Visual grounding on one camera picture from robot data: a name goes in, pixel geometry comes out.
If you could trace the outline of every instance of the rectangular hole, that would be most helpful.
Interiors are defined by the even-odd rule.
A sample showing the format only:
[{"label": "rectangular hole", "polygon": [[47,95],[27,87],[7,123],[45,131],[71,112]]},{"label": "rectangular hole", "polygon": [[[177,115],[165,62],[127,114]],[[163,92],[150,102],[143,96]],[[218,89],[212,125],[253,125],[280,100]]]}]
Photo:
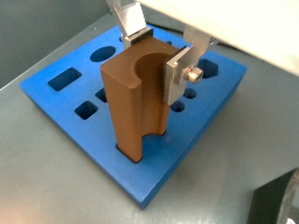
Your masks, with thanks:
[{"label": "rectangular hole", "polygon": [[97,97],[98,97],[103,102],[109,102],[107,94],[106,94],[106,89],[105,89],[105,88],[102,88],[102,89],[97,92]]},{"label": "rectangular hole", "polygon": [[62,91],[79,77],[82,73],[71,67],[49,81],[50,86],[57,91]]},{"label": "rectangular hole", "polygon": [[99,108],[91,101],[85,101],[75,109],[75,113],[83,120],[87,120],[98,112],[98,110]]}]

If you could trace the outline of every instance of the screw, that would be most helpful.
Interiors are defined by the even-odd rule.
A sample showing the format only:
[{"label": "screw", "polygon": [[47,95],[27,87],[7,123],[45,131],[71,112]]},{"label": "screw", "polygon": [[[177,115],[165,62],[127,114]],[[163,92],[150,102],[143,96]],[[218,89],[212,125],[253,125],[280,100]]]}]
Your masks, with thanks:
[{"label": "screw", "polygon": [[185,79],[197,84],[203,76],[203,71],[197,66],[189,66],[185,69]]}]

